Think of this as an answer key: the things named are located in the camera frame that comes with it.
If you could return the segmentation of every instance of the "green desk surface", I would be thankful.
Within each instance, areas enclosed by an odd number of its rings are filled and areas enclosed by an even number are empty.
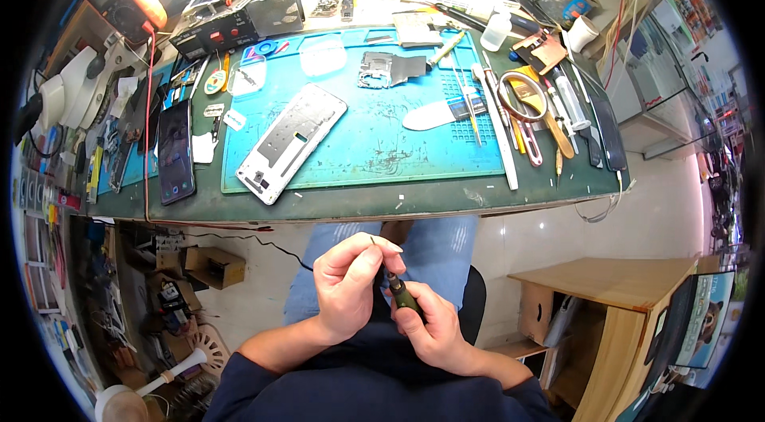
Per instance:
[[[471,30],[476,47],[481,51],[481,33]],[[502,48],[489,53],[495,72],[516,68],[507,54],[511,45],[507,39]],[[237,49],[231,61],[238,62],[243,49]],[[216,65],[207,65],[202,82]],[[598,92],[588,84],[588,92]],[[231,105],[228,93],[206,95],[198,90],[191,105],[192,132],[204,134],[212,129],[212,118],[202,115],[212,103]],[[149,179],[148,212],[151,220],[177,222],[278,222],[344,219],[401,219],[456,213],[500,214],[537,208],[550,208],[576,201],[600,198],[619,191],[615,173],[592,167],[587,143],[577,137],[579,155],[564,159],[560,189],[550,186],[555,181],[555,141],[548,130],[535,133],[544,158],[540,167],[531,166],[529,158],[512,150],[518,173],[519,188],[510,191],[502,176],[443,179],[421,183],[400,183],[378,186],[346,186],[342,188],[305,189],[296,193],[285,191],[279,200],[266,206],[249,193],[224,195],[220,191],[220,171],[223,163],[223,141],[226,126],[221,125],[220,141],[215,158],[209,165],[195,164],[196,194],[169,206],[159,203],[158,179]],[[624,175],[625,186],[629,175]],[[144,219],[143,182],[122,188],[119,194],[99,196],[96,205],[87,207],[90,216]]]

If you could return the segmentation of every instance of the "sleeve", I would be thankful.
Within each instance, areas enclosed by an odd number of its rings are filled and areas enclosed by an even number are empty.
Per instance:
[[[220,376],[220,385],[215,391],[210,408],[207,409],[204,422],[236,418],[267,385],[278,378],[240,353],[234,352]]]
[[[502,393],[517,400],[535,422],[560,422],[560,419],[550,410],[550,403],[545,393],[541,391],[539,379],[536,377],[523,381]]]

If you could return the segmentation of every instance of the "wooden cabinet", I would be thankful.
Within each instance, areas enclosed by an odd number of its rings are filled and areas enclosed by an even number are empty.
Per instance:
[[[576,409],[575,422],[615,420],[637,398],[650,369],[643,362],[656,319],[696,261],[588,257],[508,275],[523,283],[527,300],[538,301],[539,320],[526,302],[519,321],[519,330],[535,341],[545,337],[544,302],[552,293],[588,301],[571,323],[569,359],[550,387]]]

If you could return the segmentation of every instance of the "white bottle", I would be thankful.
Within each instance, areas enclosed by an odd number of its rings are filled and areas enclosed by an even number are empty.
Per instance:
[[[489,18],[486,30],[481,35],[481,46],[489,52],[496,52],[510,34],[512,24],[510,14],[494,14]]]

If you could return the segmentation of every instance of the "person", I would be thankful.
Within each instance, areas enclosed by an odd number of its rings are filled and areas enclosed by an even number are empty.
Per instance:
[[[381,223],[316,225],[285,326],[232,354],[204,420],[558,420],[526,366],[461,333],[477,221],[417,221],[403,247]],[[382,267],[426,324],[396,308]]]

